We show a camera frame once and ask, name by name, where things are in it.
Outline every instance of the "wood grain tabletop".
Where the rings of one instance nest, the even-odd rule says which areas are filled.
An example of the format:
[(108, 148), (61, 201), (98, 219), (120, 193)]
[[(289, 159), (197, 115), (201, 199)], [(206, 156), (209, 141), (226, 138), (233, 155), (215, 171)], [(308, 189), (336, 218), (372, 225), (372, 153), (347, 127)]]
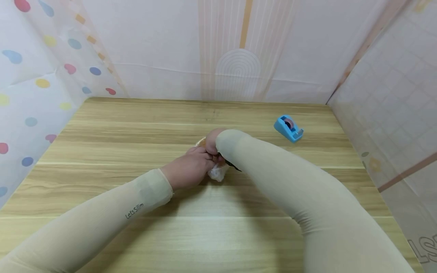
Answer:
[[(273, 124), (305, 129), (293, 144)], [(0, 257), (62, 213), (182, 155), (216, 127), (234, 128), (316, 164), (341, 181), (423, 272), (331, 109), (270, 104), (91, 98), (0, 211)], [(81, 273), (303, 272), (299, 226), (230, 169), (128, 226)]]

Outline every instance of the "hand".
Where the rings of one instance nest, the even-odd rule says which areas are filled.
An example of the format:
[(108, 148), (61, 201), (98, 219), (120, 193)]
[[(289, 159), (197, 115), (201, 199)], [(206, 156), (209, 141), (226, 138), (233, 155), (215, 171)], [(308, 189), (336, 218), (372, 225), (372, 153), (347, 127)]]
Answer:
[(206, 151), (211, 155), (217, 155), (217, 148), (215, 146), (215, 140), (217, 139), (217, 136), (223, 132), (224, 128), (217, 128), (212, 130), (206, 135)]
[(173, 191), (197, 186), (215, 165), (213, 156), (203, 147), (193, 147), (187, 153), (161, 168)]

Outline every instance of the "patterned paper wall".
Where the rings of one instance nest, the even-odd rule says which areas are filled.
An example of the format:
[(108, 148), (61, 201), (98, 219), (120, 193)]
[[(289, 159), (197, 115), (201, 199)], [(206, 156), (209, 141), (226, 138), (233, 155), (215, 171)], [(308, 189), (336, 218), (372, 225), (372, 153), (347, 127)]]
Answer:
[(419, 261), (435, 272), (427, 244), (437, 245), (437, 3), (411, 1), (329, 105)]
[(326, 103), (387, 1), (1, 1), (0, 207), (90, 96)]

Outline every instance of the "blue tape dispenser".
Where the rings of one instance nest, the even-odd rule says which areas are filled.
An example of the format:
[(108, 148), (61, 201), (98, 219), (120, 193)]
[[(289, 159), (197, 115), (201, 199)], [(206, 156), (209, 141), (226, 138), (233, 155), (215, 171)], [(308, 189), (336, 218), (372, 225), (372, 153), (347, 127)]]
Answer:
[(289, 115), (279, 117), (274, 124), (274, 128), (293, 143), (303, 136), (303, 129), (299, 129)]

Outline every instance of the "forearm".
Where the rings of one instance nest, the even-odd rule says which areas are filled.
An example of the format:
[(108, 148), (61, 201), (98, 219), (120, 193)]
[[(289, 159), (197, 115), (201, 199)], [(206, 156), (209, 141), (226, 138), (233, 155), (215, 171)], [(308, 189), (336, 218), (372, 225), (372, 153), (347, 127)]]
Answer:
[(236, 130), (220, 133), (216, 146), (300, 224), (305, 272), (413, 272), (357, 199), (319, 167)]
[[(303, 212), (320, 214), (338, 209), (343, 202), (363, 210), (356, 198), (337, 179), (314, 164), (271, 143), (237, 130), (226, 130), (216, 140), (225, 159), (245, 172), (272, 202), (297, 218)], [(324, 202), (323, 211), (312, 209)]]
[(75, 272), (131, 221), (172, 195), (162, 172), (151, 170), (48, 223), (0, 260), (0, 272)]

